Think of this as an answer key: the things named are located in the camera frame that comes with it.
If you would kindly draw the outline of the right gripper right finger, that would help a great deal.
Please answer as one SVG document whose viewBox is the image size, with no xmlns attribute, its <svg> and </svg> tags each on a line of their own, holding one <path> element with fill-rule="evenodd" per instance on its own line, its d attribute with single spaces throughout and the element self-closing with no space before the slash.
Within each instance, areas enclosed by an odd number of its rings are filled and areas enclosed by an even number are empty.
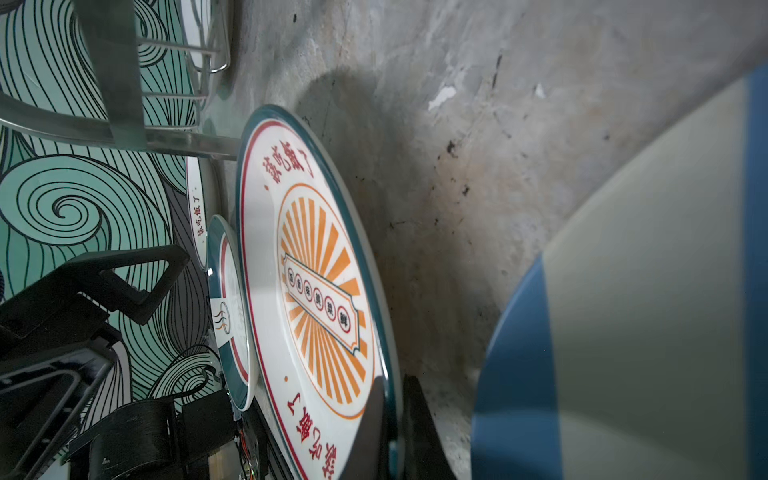
<svg viewBox="0 0 768 480">
<path fill-rule="evenodd" d="M 403 406 L 404 478 L 455 480 L 416 376 L 404 377 Z"/>
</svg>

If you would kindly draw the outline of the blue striped plate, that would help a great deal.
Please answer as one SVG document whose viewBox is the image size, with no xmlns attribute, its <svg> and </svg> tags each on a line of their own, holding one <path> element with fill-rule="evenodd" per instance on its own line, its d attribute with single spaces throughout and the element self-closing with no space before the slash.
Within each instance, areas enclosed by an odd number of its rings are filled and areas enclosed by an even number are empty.
<svg viewBox="0 0 768 480">
<path fill-rule="evenodd" d="M 767 475 L 767 70 L 566 223 L 492 336 L 476 479 Z"/>
</svg>

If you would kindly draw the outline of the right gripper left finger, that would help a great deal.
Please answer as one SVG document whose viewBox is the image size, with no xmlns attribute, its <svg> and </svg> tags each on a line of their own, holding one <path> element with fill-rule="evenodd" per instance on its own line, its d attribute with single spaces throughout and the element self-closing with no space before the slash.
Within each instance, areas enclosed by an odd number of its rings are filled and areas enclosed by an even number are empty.
<svg viewBox="0 0 768 480">
<path fill-rule="evenodd" d="M 341 480 L 381 477 L 382 440 L 385 433 L 384 403 L 383 380 L 377 377 L 372 383 L 349 458 L 340 476 Z"/>
</svg>

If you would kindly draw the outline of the green red rimmed plate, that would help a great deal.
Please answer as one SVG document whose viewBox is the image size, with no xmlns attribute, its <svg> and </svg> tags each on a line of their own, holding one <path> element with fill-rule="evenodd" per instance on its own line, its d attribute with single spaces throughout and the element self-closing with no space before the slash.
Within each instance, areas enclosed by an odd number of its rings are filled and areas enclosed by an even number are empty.
<svg viewBox="0 0 768 480">
<path fill-rule="evenodd" d="M 208 223 L 207 280 L 215 343 L 222 373 L 234 407 L 251 407 L 259 377 L 255 346 L 240 282 L 237 242 L 229 223 L 220 215 Z"/>
</svg>

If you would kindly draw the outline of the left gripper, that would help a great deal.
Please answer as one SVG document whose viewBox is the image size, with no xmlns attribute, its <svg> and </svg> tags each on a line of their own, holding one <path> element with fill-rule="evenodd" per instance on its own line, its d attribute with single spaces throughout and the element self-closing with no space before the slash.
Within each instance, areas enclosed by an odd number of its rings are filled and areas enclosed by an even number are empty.
<svg viewBox="0 0 768 480">
<path fill-rule="evenodd" d="M 147 324 L 189 260 L 178 245 L 84 253 L 36 283 L 52 306 L 31 300 L 2 306 L 2 478 L 39 478 L 78 430 L 83 409 L 116 361 L 110 346 L 119 334 L 103 307 Z M 117 274 L 155 262 L 165 269 L 146 288 Z"/>
</svg>

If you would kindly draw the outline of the orange sunburst plate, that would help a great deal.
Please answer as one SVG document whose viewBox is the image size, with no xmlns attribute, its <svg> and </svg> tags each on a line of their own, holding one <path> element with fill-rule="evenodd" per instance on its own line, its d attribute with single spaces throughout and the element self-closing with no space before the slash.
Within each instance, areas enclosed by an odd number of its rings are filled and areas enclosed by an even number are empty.
<svg viewBox="0 0 768 480">
<path fill-rule="evenodd" d="M 330 155 L 283 107 L 258 108 L 245 127 L 235 213 L 267 407 L 294 476 L 340 479 L 381 377 L 379 479 L 400 478 L 402 385 L 376 261 Z"/>
<path fill-rule="evenodd" d="M 201 268 L 206 269 L 208 240 L 206 180 L 208 175 L 205 164 L 197 157 L 187 156 L 185 158 L 185 175 L 188 213 L 195 251 Z"/>
</svg>

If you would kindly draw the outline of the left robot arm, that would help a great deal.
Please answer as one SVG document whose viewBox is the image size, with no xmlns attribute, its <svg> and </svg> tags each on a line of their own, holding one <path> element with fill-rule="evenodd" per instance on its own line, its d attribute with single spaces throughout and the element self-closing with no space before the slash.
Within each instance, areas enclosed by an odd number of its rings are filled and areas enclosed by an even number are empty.
<svg viewBox="0 0 768 480">
<path fill-rule="evenodd" d="M 37 479 L 55 459 L 74 479 L 201 479 L 233 440 L 224 392 L 200 387 L 81 415 L 118 362 L 113 312 L 145 325 L 188 262 L 176 245 L 80 255 L 1 304 L 1 475 Z"/>
</svg>

